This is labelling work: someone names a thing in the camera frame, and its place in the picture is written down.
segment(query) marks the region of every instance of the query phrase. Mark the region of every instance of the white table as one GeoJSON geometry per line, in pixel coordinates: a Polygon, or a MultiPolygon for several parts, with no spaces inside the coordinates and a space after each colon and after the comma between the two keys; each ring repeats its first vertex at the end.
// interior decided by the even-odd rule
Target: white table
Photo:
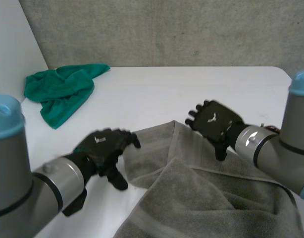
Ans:
{"type": "MultiPolygon", "coordinates": [[[[276,67],[112,68],[94,79],[93,94],[57,130],[43,121],[40,104],[22,103],[31,168],[71,152],[95,129],[135,131],[174,119],[183,123],[187,112],[205,99],[226,104],[247,123],[280,127],[290,81],[276,67]]],[[[122,159],[118,166],[124,174],[122,159]]],[[[90,180],[87,191],[82,211],[70,218],[60,214],[37,237],[112,237],[145,192],[133,186],[120,192],[99,177],[90,180]]],[[[304,224],[304,201],[297,203],[304,224]]]]}

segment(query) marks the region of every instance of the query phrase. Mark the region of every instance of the black band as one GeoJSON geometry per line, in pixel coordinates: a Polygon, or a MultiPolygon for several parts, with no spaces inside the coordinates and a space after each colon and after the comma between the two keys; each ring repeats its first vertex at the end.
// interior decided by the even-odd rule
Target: black band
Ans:
{"type": "Polygon", "coordinates": [[[20,200],[18,200],[16,203],[13,203],[11,206],[7,208],[0,210],[0,217],[6,215],[9,212],[14,211],[18,207],[20,207],[23,203],[25,203],[25,201],[30,197],[32,190],[33,190],[33,181],[29,191],[20,200]]]}
{"type": "Polygon", "coordinates": [[[39,173],[32,173],[33,176],[41,179],[43,182],[45,182],[50,189],[53,191],[55,198],[57,200],[58,205],[58,212],[60,212],[63,208],[63,198],[61,193],[59,192],[58,188],[55,186],[55,184],[45,175],[39,174],[39,173]]]}
{"type": "Polygon", "coordinates": [[[280,140],[280,144],[287,150],[290,150],[296,154],[304,155],[304,150],[288,145],[283,140],[280,140]]]}
{"type": "Polygon", "coordinates": [[[254,152],[254,155],[253,155],[253,163],[254,163],[254,166],[257,166],[257,157],[259,156],[259,153],[260,153],[260,150],[261,148],[263,147],[263,145],[266,144],[266,142],[268,142],[269,139],[273,138],[274,136],[277,136],[278,134],[272,134],[272,135],[268,135],[267,137],[265,137],[261,143],[257,146],[255,152],[254,152]]]}

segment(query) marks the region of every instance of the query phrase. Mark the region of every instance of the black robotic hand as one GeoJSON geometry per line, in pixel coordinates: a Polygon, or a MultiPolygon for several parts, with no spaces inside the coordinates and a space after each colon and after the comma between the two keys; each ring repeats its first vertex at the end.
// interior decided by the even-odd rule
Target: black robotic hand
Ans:
{"type": "Polygon", "coordinates": [[[203,105],[196,106],[196,110],[188,112],[194,120],[186,119],[185,123],[215,147],[217,160],[225,160],[229,146],[226,132],[231,125],[243,123],[242,118],[216,101],[204,101],[203,105]]]}
{"type": "Polygon", "coordinates": [[[108,181],[118,190],[126,190],[128,183],[118,171],[116,163],[124,149],[133,144],[140,148],[136,134],[129,131],[105,129],[89,134],[74,150],[84,152],[95,163],[100,177],[106,176],[108,181]]]}

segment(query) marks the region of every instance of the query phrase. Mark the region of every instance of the robotic hand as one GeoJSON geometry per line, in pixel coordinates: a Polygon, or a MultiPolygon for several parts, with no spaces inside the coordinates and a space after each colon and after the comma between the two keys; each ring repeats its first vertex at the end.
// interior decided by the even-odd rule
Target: robotic hand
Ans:
{"type": "MultiPolygon", "coordinates": [[[[116,164],[118,157],[130,144],[136,148],[141,147],[136,134],[119,129],[105,129],[86,136],[72,154],[64,157],[80,169],[84,185],[91,176],[98,174],[100,177],[107,177],[116,189],[123,191],[128,188],[128,183],[118,171],[116,164]]],[[[86,196],[87,191],[84,188],[83,192],[62,211],[63,214],[68,217],[81,210],[86,196]]]]}
{"type": "Polygon", "coordinates": [[[240,116],[216,101],[189,111],[185,123],[215,148],[223,161],[231,146],[277,182],[304,199],[304,96],[289,94],[281,130],[244,124],[240,116]]]}
{"type": "Polygon", "coordinates": [[[224,161],[230,145],[226,132],[231,125],[244,124],[242,118],[216,101],[204,101],[196,110],[188,112],[194,120],[186,119],[185,123],[214,146],[217,160],[224,161]]]}
{"type": "Polygon", "coordinates": [[[105,129],[89,134],[74,152],[84,152],[94,162],[96,173],[100,177],[106,176],[116,189],[126,190],[128,183],[118,171],[116,163],[124,149],[132,143],[136,148],[141,148],[136,134],[119,129],[105,129]]]}

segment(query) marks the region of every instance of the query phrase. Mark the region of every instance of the towel fold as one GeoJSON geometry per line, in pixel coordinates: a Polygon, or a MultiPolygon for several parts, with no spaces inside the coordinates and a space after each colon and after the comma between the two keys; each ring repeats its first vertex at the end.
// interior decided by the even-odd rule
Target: towel fold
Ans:
{"type": "Polygon", "coordinates": [[[252,164],[172,121],[136,132],[129,183],[148,188],[114,238],[304,238],[294,197],[252,164]]]}
{"type": "Polygon", "coordinates": [[[93,78],[107,72],[106,64],[63,66],[30,75],[24,96],[42,104],[41,115],[53,129],[59,128],[91,95],[93,78]]]}

